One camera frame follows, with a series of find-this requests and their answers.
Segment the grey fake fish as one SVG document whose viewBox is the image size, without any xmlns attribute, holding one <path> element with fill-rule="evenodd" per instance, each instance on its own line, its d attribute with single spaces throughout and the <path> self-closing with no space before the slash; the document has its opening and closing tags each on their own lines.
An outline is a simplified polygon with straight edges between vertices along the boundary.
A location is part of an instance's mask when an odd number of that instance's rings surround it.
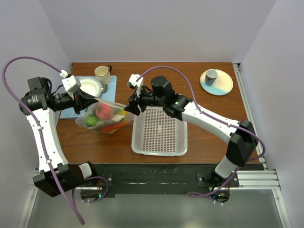
<svg viewBox="0 0 304 228">
<path fill-rule="evenodd" d="M 120 123 L 120 122 L 123 121 L 124 119 L 125 119 L 125 115 L 115 114 L 115 115 L 112 117 L 112 119 L 106 120 L 106 121 L 104 122 L 104 124 L 105 124 L 106 126 L 108 126 L 108 125 L 115 125 L 115 124 Z"/>
</svg>

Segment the green fake fruit ball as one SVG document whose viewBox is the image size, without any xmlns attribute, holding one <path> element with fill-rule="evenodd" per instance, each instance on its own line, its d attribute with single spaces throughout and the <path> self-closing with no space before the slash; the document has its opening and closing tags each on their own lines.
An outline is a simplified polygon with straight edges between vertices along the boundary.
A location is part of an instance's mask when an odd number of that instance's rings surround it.
<svg viewBox="0 0 304 228">
<path fill-rule="evenodd" d="M 88 116 L 85 120 L 85 123 L 88 127 L 93 127 L 95 126 L 98 122 L 100 121 L 100 119 L 98 117 L 96 117 L 95 115 L 91 115 Z"/>
</svg>

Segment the red fake apple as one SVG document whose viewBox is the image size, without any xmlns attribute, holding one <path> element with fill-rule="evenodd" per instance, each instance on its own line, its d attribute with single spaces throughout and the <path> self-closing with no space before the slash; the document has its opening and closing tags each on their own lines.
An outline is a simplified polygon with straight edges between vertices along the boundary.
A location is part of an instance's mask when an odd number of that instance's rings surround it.
<svg viewBox="0 0 304 228">
<path fill-rule="evenodd" d="M 114 110 L 111 106 L 109 106 L 107 104 L 99 103 L 96 106 L 95 115 L 100 120 L 110 120 L 114 116 Z"/>
</svg>

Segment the polka dot zip bag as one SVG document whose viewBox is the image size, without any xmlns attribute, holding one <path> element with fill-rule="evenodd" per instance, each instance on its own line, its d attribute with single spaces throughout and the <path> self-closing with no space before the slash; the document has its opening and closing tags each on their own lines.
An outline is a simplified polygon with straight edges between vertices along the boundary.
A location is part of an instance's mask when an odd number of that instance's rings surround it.
<svg viewBox="0 0 304 228">
<path fill-rule="evenodd" d="M 134 114 L 124 110 L 125 105 L 101 98 L 96 101 L 76 119 L 76 125 L 103 134 L 113 134 L 134 120 Z"/>
</svg>

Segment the white plastic basket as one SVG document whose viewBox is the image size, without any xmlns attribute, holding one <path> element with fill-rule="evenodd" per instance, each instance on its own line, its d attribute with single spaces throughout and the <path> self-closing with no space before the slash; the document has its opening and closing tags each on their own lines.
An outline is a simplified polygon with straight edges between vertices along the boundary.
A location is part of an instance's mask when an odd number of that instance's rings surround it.
<svg viewBox="0 0 304 228">
<path fill-rule="evenodd" d="M 132 150 L 149 156 L 183 156 L 188 150 L 188 126 L 160 107 L 147 107 L 134 117 Z"/>
</svg>

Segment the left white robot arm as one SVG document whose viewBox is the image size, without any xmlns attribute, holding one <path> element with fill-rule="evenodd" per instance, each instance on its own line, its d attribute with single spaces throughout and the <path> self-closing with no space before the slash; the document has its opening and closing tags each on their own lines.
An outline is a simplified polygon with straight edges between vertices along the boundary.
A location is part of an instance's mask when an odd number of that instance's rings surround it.
<svg viewBox="0 0 304 228">
<path fill-rule="evenodd" d="M 29 92 L 21 99 L 26 108 L 19 106 L 34 133 L 39 156 L 39 174 L 33 177 L 34 185 L 51 197 L 69 191 L 84 183 L 94 186 L 98 174 L 89 161 L 70 164 L 61 149 L 56 131 L 57 111 L 73 108 L 77 114 L 97 102 L 93 96 L 83 92 L 77 77 L 69 74 L 62 80 L 64 93 L 53 94 L 48 78 L 35 77 L 28 80 Z"/>
</svg>

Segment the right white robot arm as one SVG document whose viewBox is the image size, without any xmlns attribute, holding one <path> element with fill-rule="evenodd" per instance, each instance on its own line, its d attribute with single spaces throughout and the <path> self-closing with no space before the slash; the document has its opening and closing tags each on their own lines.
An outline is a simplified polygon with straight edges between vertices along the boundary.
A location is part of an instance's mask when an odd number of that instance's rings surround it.
<svg viewBox="0 0 304 228">
<path fill-rule="evenodd" d="M 250 121 L 231 120 L 199 106 L 193 99 L 176 93 L 164 76 L 153 78 L 151 89 L 144 86 L 143 78 L 138 74 L 132 74 L 127 84 L 134 93 L 129 97 L 125 111 L 139 116 L 147 107 L 161 107 L 169 117 L 197 125 L 227 143 L 225 156 L 211 174 L 213 184 L 218 187 L 228 182 L 236 168 L 246 165 L 257 146 Z"/>
</svg>

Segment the yellow fake fruit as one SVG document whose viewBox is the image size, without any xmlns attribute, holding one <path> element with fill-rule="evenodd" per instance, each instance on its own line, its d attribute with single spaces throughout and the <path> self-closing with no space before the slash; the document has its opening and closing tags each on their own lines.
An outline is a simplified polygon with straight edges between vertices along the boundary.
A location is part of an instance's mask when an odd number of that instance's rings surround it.
<svg viewBox="0 0 304 228">
<path fill-rule="evenodd" d="M 116 112 L 118 115 L 124 116 L 124 118 L 128 117 L 128 112 L 126 112 L 124 109 L 118 109 Z"/>
</svg>

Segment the red fake chili pepper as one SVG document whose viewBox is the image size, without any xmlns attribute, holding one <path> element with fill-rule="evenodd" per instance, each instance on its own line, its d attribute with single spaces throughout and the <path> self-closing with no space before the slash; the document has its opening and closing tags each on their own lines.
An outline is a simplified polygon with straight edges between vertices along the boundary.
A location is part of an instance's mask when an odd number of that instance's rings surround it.
<svg viewBox="0 0 304 228">
<path fill-rule="evenodd" d="M 117 123 L 117 124 L 113 124 L 113 125 L 108 125 L 108 126 L 105 126 L 101 129 L 101 133 L 113 134 L 115 131 L 117 131 L 118 129 L 122 128 L 125 125 L 126 125 L 125 122 L 121 122 L 121 123 Z"/>
</svg>

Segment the white paper bowl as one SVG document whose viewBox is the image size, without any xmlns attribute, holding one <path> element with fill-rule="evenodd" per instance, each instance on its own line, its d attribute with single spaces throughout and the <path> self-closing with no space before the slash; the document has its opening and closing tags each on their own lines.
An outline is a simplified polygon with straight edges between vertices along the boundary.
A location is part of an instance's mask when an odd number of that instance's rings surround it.
<svg viewBox="0 0 304 228">
<path fill-rule="evenodd" d="M 102 85 L 93 77 L 79 77 L 81 86 L 80 89 L 94 97 L 99 97 L 102 93 Z"/>
</svg>

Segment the metal spoon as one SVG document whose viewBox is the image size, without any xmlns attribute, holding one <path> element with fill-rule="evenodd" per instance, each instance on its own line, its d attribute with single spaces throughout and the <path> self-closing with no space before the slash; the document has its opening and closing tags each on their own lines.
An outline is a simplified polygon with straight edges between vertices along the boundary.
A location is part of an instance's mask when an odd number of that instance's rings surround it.
<svg viewBox="0 0 304 228">
<path fill-rule="evenodd" d="M 106 93 L 108 86 L 107 85 L 102 85 L 101 87 L 101 94 Z"/>
</svg>

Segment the beige mug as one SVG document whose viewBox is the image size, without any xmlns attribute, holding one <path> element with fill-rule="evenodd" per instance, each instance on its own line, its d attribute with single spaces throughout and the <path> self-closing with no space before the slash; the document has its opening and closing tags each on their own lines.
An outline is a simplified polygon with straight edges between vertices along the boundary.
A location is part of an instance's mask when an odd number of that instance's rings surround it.
<svg viewBox="0 0 304 228">
<path fill-rule="evenodd" d="M 111 81 L 111 71 L 112 71 L 112 66 L 107 65 L 107 66 L 99 66 L 95 69 L 95 77 L 97 80 L 101 83 L 101 85 L 107 85 Z"/>
</svg>

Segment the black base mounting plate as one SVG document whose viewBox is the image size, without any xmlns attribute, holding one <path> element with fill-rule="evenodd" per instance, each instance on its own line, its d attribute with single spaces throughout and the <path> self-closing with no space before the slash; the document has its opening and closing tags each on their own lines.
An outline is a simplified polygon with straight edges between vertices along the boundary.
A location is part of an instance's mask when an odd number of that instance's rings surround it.
<svg viewBox="0 0 304 228">
<path fill-rule="evenodd" d="M 208 193 L 215 164 L 95 164 L 96 173 L 106 180 L 89 180 L 80 187 L 82 200 L 117 194 Z"/>
</svg>

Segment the small grey cup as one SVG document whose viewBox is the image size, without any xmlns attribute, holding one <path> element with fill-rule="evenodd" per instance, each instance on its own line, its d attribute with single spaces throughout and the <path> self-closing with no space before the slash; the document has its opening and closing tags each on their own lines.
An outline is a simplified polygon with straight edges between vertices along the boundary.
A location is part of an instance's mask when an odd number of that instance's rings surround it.
<svg viewBox="0 0 304 228">
<path fill-rule="evenodd" d="M 218 77 L 218 73 L 215 69 L 209 69 L 205 74 L 205 84 L 211 86 Z"/>
</svg>

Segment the round beige blue plate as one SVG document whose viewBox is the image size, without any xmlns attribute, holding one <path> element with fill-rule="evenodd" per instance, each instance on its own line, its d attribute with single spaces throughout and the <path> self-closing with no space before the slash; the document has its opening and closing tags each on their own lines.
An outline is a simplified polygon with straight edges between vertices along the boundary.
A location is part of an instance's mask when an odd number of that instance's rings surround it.
<svg viewBox="0 0 304 228">
<path fill-rule="evenodd" d="M 215 78 L 211 85 L 207 85 L 206 74 L 210 70 L 216 71 L 218 76 Z M 234 83 L 231 76 L 226 72 L 219 69 L 209 69 L 201 74 L 200 85 L 207 93 L 211 95 L 223 96 L 232 91 Z"/>
</svg>

